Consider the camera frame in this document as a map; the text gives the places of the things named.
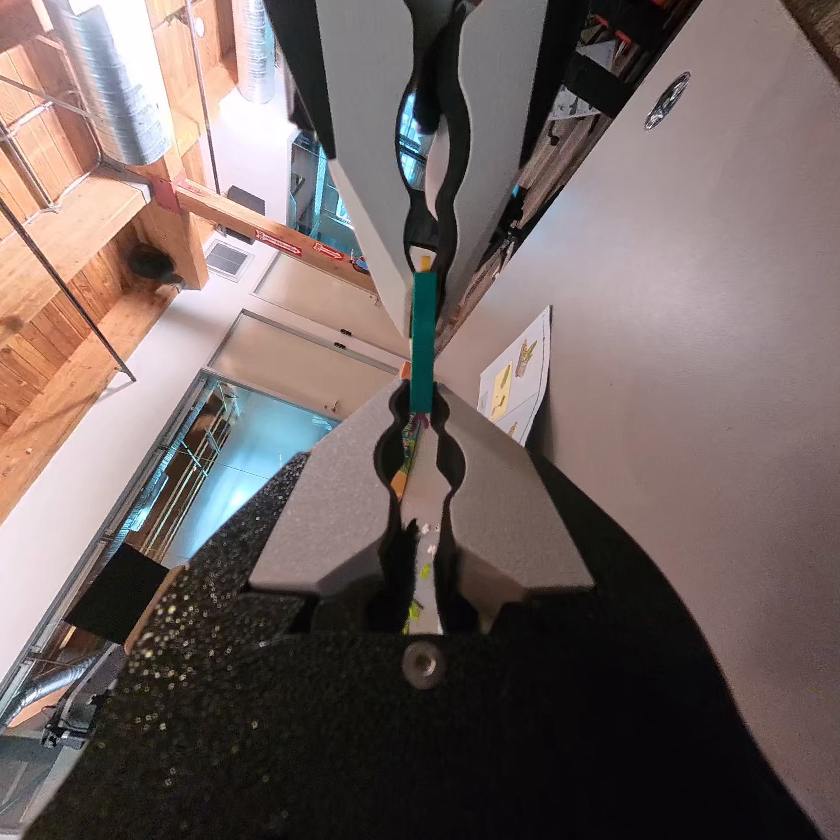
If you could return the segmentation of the small multicolour lego assembly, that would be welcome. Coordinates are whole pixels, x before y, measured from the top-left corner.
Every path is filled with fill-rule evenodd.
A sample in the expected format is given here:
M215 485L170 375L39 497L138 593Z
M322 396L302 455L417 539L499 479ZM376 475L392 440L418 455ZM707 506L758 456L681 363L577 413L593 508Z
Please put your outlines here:
M437 275L430 255L421 256L413 279L409 408L429 415L434 401L434 342L437 320Z

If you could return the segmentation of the narrow silver air duct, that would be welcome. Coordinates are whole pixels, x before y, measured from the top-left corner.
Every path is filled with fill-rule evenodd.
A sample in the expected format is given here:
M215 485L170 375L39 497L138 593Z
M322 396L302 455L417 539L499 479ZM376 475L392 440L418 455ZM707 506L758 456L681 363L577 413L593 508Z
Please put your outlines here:
M254 104L270 102L276 89L275 38L263 1L233 1L238 92Z

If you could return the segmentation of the lego instruction booklet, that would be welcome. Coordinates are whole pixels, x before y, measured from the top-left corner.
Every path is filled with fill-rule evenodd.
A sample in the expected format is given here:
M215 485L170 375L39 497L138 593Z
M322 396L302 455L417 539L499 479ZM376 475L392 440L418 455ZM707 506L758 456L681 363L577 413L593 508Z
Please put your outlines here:
M527 444L548 387L551 317L547 306L479 378L479 414L521 446Z

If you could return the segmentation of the frosted glass door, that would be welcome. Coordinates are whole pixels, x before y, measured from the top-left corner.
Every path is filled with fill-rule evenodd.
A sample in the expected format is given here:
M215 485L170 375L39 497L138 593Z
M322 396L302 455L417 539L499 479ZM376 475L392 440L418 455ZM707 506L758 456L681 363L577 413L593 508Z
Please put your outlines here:
M228 382L340 421L397 377L343 344L241 311L208 362Z

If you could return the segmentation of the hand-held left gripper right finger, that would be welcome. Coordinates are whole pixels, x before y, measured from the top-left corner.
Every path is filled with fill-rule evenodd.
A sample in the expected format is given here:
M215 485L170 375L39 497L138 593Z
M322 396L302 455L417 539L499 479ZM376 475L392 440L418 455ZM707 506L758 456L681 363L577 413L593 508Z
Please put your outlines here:
M432 427L448 484L434 560L443 631L490 627L509 603L592 591L528 450L444 385L436 386Z

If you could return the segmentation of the wooden ceiling beam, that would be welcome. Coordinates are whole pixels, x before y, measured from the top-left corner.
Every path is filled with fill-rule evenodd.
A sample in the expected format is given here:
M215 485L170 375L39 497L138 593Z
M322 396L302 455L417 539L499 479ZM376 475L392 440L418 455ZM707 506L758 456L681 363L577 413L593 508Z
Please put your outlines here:
M229 228L364 292L378 296L369 275L353 267L343 252L190 180L175 185L181 209Z

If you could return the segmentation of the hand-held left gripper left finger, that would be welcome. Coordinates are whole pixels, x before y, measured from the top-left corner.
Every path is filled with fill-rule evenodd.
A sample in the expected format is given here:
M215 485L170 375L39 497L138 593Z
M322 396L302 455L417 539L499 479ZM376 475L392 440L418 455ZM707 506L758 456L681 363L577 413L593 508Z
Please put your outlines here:
M362 615L408 613L415 541L392 486L405 458L408 386L384 385L312 447L250 573L251 590Z

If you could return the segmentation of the white wall vent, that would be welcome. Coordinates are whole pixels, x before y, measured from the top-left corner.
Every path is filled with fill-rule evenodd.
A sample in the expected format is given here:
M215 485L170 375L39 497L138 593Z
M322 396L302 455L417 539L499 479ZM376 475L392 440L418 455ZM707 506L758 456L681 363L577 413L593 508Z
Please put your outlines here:
M221 238L211 238L205 249L206 265L210 273L238 283L247 274L255 255Z

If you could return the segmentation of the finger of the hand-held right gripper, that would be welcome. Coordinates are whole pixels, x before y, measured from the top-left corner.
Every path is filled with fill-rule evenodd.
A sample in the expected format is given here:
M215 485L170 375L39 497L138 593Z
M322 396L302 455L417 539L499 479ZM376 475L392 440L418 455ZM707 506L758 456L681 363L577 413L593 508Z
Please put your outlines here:
M317 1L335 155L329 163L376 292L397 331L411 329L411 248L435 248L398 136L415 58L435 37L435 3Z
M423 191L437 223L437 322L455 313L511 199L550 4L457 2L426 53L437 126Z

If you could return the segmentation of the large silver air duct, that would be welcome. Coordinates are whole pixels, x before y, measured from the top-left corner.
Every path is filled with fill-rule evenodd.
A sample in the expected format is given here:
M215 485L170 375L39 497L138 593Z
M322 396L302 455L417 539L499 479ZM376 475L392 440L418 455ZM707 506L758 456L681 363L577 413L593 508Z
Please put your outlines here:
M144 1L45 1L105 155L152 165L174 128Z

